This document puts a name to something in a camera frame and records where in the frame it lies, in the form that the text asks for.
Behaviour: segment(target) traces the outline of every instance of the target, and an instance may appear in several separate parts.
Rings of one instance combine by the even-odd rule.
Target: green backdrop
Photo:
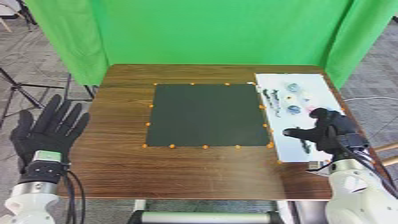
[[[80,84],[112,64],[320,65],[341,87],[396,0],[27,0]]]

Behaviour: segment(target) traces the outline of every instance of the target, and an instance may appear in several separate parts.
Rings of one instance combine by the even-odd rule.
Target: black glove
[[[82,104],[76,104],[66,116],[71,101],[66,101],[62,105],[61,101],[61,96],[55,95],[36,123],[32,113],[27,110],[20,112],[20,121],[11,133],[11,142],[20,156],[21,172],[32,162],[37,150],[61,152],[62,163],[69,163],[69,150],[89,123],[89,113],[78,119]]]
[[[315,128],[309,130],[290,128],[283,134],[315,142],[318,151],[336,155],[341,152],[338,136],[357,133],[357,125],[338,111],[323,108],[313,110],[309,117],[318,119]]]

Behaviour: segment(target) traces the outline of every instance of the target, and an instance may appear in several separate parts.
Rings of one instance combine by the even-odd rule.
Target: white panel
[[[307,154],[302,148],[302,142],[299,139],[286,137],[283,135],[283,130],[286,128],[300,127],[300,129],[309,129],[315,127],[315,119],[309,118],[311,108],[323,107],[329,110],[341,111],[341,106],[334,98],[329,86],[320,74],[256,74],[258,79],[258,91],[261,93],[261,100],[267,105],[267,117],[270,122],[270,128],[274,129],[274,141],[277,148],[277,156],[283,162],[307,162],[307,161],[325,161],[331,160],[331,155],[318,152],[315,144],[311,145],[311,153]],[[288,90],[288,85],[291,83],[299,84],[300,91],[291,93]],[[270,92],[277,90],[281,113],[275,116],[275,109],[270,107],[268,100],[265,98],[263,90]],[[300,107],[300,114],[291,115],[288,113],[290,102]]]

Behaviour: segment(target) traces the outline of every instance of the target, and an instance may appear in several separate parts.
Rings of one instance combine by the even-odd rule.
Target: wooden table
[[[254,73],[325,74],[315,66],[114,65],[71,150],[87,197],[137,199],[329,199],[327,178],[306,163],[277,164],[267,147],[142,148],[155,83],[254,82]],[[334,96],[341,96],[325,76]]]

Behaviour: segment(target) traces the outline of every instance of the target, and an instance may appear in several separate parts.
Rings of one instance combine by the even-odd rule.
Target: gray carpet
[[[18,81],[64,86],[68,71],[55,54],[43,32],[27,30],[23,20],[7,20],[13,33],[0,26],[0,66]],[[398,24],[391,23],[379,38],[368,56],[357,67],[347,85],[341,89],[343,97],[398,97]],[[0,108],[5,105],[7,83],[0,81]],[[61,90],[30,89],[30,93],[46,102]],[[71,98],[87,98],[84,88],[71,86]],[[398,141],[398,101],[389,99],[352,100],[347,102],[357,121],[366,131],[373,146]],[[20,95],[13,101],[11,113],[30,107]],[[16,156],[7,140],[11,129],[16,126],[18,116],[11,116],[0,132],[0,203],[9,197],[9,189],[16,184]],[[380,157],[398,155],[398,150],[380,153]],[[398,166],[389,167],[393,178],[398,179]],[[265,212],[275,209],[268,201],[149,201],[153,211],[219,211]],[[53,208],[57,222],[62,223],[66,202]],[[126,223],[133,208],[133,200],[91,199],[87,204],[87,223]],[[7,213],[0,206],[0,215]]]

